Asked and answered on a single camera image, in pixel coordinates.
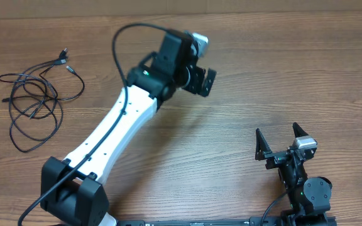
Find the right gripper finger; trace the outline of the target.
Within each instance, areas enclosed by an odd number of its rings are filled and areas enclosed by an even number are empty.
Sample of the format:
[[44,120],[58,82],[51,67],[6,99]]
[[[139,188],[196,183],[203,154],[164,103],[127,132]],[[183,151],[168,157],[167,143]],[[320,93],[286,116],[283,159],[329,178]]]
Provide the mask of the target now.
[[299,126],[299,124],[297,122],[294,122],[292,124],[293,127],[293,132],[295,137],[304,137],[304,136],[308,136],[308,134]]
[[272,151],[266,142],[262,132],[259,128],[256,129],[256,151],[255,159],[258,161],[266,159],[266,156],[271,154]]

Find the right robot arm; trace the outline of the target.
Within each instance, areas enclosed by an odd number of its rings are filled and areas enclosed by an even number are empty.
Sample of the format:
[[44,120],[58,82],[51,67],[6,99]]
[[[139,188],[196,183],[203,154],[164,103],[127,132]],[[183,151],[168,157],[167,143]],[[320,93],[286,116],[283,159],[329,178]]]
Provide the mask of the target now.
[[[335,217],[329,217],[332,183],[325,177],[309,178],[304,163],[315,156],[317,141],[306,133],[298,123],[292,124],[295,139],[285,151],[273,152],[262,132],[256,129],[255,159],[266,161],[268,170],[277,169],[283,192],[257,218],[258,225],[336,226]],[[270,210],[285,196],[290,209],[278,217],[269,216]]]

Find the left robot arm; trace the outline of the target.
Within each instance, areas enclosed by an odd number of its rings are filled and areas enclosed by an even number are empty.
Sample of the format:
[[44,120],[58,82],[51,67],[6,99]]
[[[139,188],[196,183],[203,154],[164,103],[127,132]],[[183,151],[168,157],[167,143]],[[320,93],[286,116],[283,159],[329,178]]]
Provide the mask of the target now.
[[126,85],[90,136],[63,160],[41,170],[41,208],[68,225],[117,225],[104,185],[126,146],[176,90],[206,97],[216,71],[197,66],[208,37],[167,30],[159,51],[133,67]]

